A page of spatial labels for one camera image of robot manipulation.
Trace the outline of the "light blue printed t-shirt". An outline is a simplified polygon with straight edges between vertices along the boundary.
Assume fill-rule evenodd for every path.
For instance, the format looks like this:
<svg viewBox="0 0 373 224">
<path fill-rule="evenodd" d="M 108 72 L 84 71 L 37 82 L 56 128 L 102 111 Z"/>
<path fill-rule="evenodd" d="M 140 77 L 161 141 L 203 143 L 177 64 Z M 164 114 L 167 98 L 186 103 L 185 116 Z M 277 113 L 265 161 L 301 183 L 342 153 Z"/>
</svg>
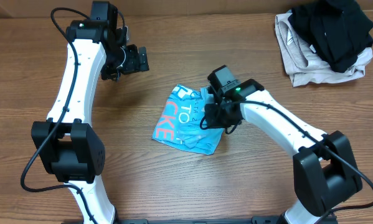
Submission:
<svg viewBox="0 0 373 224">
<path fill-rule="evenodd" d="M 152 139 L 186 152 L 213 154 L 224 130 L 203 130 L 200 127 L 201 123 L 206 124 L 202 121 L 204 106 L 213 102 L 214 96 L 206 88 L 197 91 L 176 85 L 167 99 Z"/>
</svg>

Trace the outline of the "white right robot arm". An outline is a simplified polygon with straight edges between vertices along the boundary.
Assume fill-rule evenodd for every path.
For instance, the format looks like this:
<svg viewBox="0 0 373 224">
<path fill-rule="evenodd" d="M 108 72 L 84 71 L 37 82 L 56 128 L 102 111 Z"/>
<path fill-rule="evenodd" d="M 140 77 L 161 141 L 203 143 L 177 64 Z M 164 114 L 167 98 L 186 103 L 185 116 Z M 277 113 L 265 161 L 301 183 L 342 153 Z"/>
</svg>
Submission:
<svg viewBox="0 0 373 224">
<path fill-rule="evenodd" d="M 293 160 L 297 202 L 278 216 L 254 216 L 252 223 L 337 223 L 334 207 L 362 189 L 348 138 L 314 128 L 282 107 L 257 81 L 240 82 L 227 66 L 207 77 L 214 100 L 205 105 L 202 129 L 230 134 L 242 122 L 254 124 Z"/>
</svg>

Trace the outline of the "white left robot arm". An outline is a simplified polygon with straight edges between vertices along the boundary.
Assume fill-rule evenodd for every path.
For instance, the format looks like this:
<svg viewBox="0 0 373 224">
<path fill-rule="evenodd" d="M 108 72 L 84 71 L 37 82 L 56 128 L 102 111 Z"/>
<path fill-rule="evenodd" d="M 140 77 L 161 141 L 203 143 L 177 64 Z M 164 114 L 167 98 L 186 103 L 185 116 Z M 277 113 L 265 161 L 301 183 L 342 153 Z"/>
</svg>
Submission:
<svg viewBox="0 0 373 224">
<path fill-rule="evenodd" d="M 84 223 L 118 223 L 118 212 L 103 184 L 105 147 L 92 128 L 92 106 L 99 80 L 149 69 L 146 49 L 129 43 L 122 13 L 108 1 L 93 1 L 62 31 L 67 63 L 60 90 L 45 121 L 32 125 L 34 157 L 68 188 Z"/>
</svg>

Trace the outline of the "beige folded garment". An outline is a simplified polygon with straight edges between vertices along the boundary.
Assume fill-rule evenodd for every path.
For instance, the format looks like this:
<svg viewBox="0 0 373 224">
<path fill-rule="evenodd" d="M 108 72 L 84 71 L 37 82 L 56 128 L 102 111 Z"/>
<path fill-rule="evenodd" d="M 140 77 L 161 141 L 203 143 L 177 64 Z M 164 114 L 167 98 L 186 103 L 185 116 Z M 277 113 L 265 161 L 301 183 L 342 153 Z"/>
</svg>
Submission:
<svg viewBox="0 0 373 224">
<path fill-rule="evenodd" d="M 330 65 L 316 53 L 313 45 L 305 42 L 292 28 L 288 21 L 290 12 L 275 16 L 275 34 L 280 47 L 285 72 L 289 75 L 293 87 L 308 83 L 342 83 L 365 76 L 366 65 L 372 58 L 370 47 L 358 54 L 357 61 L 345 72 L 339 73 L 331 69 Z"/>
</svg>

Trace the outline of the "black folded garment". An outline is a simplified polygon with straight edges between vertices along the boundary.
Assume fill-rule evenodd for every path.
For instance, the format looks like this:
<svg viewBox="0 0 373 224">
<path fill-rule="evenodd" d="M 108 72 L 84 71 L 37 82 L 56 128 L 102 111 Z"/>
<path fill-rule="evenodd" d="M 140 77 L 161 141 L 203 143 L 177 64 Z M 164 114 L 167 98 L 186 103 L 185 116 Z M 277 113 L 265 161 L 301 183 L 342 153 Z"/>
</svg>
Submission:
<svg viewBox="0 0 373 224">
<path fill-rule="evenodd" d="M 319 0 L 296 6 L 288 21 L 335 72 L 344 73 L 373 45 L 373 22 L 355 0 Z"/>
</svg>

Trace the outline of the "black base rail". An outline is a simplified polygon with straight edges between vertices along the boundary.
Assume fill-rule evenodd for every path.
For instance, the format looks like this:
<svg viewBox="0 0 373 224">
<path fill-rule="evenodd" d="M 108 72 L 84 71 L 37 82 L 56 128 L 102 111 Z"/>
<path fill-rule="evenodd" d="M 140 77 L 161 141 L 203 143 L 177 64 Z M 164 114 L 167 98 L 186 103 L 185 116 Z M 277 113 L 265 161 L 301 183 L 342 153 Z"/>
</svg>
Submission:
<svg viewBox="0 0 373 224">
<path fill-rule="evenodd" d="M 117 220 L 117 224 L 281 224 L 286 223 L 280 216 L 256 216 L 250 219 L 203 219 L 203 220 Z"/>
</svg>

